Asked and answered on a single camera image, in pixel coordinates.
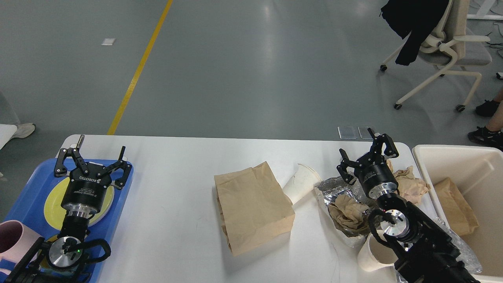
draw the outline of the pink mug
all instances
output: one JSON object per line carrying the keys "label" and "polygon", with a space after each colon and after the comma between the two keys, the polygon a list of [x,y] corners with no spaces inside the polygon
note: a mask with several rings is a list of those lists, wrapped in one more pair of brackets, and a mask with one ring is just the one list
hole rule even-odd
{"label": "pink mug", "polygon": [[[18,264],[39,237],[17,220],[0,223],[0,261]],[[11,270],[0,268],[0,272],[8,275]]]}

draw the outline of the aluminum foil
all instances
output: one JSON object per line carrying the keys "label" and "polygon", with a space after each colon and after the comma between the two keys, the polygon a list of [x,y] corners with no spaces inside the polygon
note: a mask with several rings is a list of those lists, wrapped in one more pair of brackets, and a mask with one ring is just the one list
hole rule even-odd
{"label": "aluminum foil", "polygon": [[[328,213],[328,205],[334,202],[338,196],[343,194],[349,196],[357,202],[368,205],[370,209],[364,212],[365,215],[370,214],[370,211],[376,207],[376,202],[366,197],[358,181],[354,185],[348,185],[344,182],[342,177],[329,178],[322,181],[315,187],[315,192],[320,208],[325,212],[331,221],[332,218]],[[368,233],[364,235],[355,234],[354,231],[340,229],[335,224],[334,228],[339,238],[350,247],[362,245],[365,242],[365,237],[368,235]]]}
{"label": "aluminum foil", "polygon": [[468,244],[461,239],[461,237],[458,236],[454,231],[449,229],[445,225],[445,221],[443,221],[440,218],[435,218],[434,222],[438,224],[442,230],[444,230],[449,236],[452,238],[452,243],[459,249],[459,252],[461,253],[456,260],[460,261],[462,260],[465,263],[465,268],[466,270],[471,273],[471,274],[477,274],[482,272],[482,265],[480,264],[480,261],[478,261],[477,256],[473,252],[473,250],[468,246]]}

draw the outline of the blue tray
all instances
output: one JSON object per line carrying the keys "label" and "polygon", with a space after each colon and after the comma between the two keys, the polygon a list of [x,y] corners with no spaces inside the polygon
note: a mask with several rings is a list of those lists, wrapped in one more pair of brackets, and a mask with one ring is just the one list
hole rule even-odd
{"label": "blue tray", "polygon": [[[86,160],[86,162],[95,162],[108,166],[116,160]],[[52,228],[44,217],[44,204],[45,199],[59,182],[61,182],[64,177],[56,178],[54,177],[53,171],[56,164],[56,159],[49,159],[42,162],[33,172],[32,176],[28,180],[25,188],[19,195],[16,203],[12,207],[9,214],[7,214],[4,221],[7,220],[18,220],[24,225],[30,227],[33,231],[39,233],[46,240],[56,234],[59,231]],[[75,163],[71,159],[66,159],[64,165],[71,171],[75,168]],[[126,185],[122,190],[115,189],[114,200],[110,207],[108,213],[98,222],[96,222],[92,227],[89,227],[91,233],[86,238],[86,240],[92,239],[105,239],[108,243],[112,242],[114,237],[114,232],[119,222],[121,216],[122,208],[126,202],[126,197],[129,192],[129,187],[131,187],[131,181],[134,169],[131,168],[131,173],[126,182]],[[122,170],[118,170],[112,173],[112,180],[117,179],[122,176]],[[103,255],[101,247],[95,247],[91,249],[91,257],[98,257]],[[90,283],[96,283],[100,275],[100,271],[103,267],[103,262],[90,264],[86,266],[84,272],[91,273]]]}

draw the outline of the black jacket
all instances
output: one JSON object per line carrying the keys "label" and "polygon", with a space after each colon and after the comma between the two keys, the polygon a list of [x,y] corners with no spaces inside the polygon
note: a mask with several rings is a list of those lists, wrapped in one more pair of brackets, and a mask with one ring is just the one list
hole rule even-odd
{"label": "black jacket", "polygon": [[421,43],[437,26],[444,15],[449,0],[389,0],[381,8],[382,17],[402,39],[409,33],[396,58],[399,65],[414,62]]}

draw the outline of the gray floor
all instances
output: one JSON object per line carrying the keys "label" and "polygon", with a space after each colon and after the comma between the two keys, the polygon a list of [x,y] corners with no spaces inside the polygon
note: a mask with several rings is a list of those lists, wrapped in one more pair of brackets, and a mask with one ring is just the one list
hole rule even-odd
{"label": "gray floor", "polygon": [[[395,141],[469,145],[487,119],[474,106],[503,86],[493,63],[472,104],[472,79],[445,77],[394,102],[433,73],[380,62],[400,38],[379,17],[387,1],[174,0],[116,134],[337,140],[371,125]],[[37,130],[0,151],[0,220],[35,167],[74,133],[106,134],[165,0],[0,3],[0,90]],[[492,21],[469,20],[503,42]],[[114,46],[100,46],[107,37]]]}

